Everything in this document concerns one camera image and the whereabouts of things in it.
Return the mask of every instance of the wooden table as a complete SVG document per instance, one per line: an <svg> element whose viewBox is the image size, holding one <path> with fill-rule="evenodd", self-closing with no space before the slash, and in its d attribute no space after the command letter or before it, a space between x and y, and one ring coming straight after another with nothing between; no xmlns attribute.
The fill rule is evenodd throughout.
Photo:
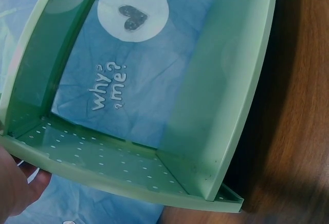
<svg viewBox="0 0 329 224"><path fill-rule="evenodd" d="M166 208L162 223L329 223L329 0L278 0L225 182L243 213Z"/></svg>

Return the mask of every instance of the finger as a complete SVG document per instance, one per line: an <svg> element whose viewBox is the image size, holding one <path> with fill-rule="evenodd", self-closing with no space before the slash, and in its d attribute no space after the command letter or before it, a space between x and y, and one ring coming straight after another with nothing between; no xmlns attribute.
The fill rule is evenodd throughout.
<svg viewBox="0 0 329 224"><path fill-rule="evenodd" d="M19 167L25 174L26 178L30 177L36 170L36 166L33 166L26 161L24 161Z"/></svg>
<svg viewBox="0 0 329 224"><path fill-rule="evenodd" d="M38 174L34 178L34 180L29 183L29 189L30 189L30 204L37 201L42 193L45 191L47 186L49 185L51 180L51 173L39 170Z"/></svg>
<svg viewBox="0 0 329 224"><path fill-rule="evenodd" d="M11 155L11 157L14 159L16 164L20 164L22 162L22 160L20 158L17 158L16 156Z"/></svg>

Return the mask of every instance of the heart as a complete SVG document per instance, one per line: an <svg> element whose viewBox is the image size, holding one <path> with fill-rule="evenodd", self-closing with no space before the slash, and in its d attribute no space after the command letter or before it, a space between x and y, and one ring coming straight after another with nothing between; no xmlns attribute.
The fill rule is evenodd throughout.
<svg viewBox="0 0 329 224"><path fill-rule="evenodd" d="M137 30L148 19L148 16L145 13L129 5L119 7L119 12L123 16L129 17L124 23L125 30L129 32L134 32L135 30Z"/></svg>

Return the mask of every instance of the green plastic tray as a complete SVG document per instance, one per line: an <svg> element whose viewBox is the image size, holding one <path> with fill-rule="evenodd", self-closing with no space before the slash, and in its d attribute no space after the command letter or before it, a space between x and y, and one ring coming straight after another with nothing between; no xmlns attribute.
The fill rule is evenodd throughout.
<svg viewBox="0 0 329 224"><path fill-rule="evenodd" d="M47 13L49 1L36 4L9 66L0 99L0 144L29 163L103 191L239 212L243 199L222 181L257 86L275 0L215 0L158 150L50 113L95 0L56 14Z"/></svg>

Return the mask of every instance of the human hand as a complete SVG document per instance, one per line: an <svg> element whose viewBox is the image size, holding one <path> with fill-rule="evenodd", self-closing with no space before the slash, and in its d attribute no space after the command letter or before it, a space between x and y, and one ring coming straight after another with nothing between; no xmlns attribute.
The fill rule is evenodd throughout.
<svg viewBox="0 0 329 224"><path fill-rule="evenodd" d="M13 158L0 146L0 223L9 216L21 214L29 205L37 201L49 185L51 174L39 170L35 179L27 183L36 167Z"/></svg>

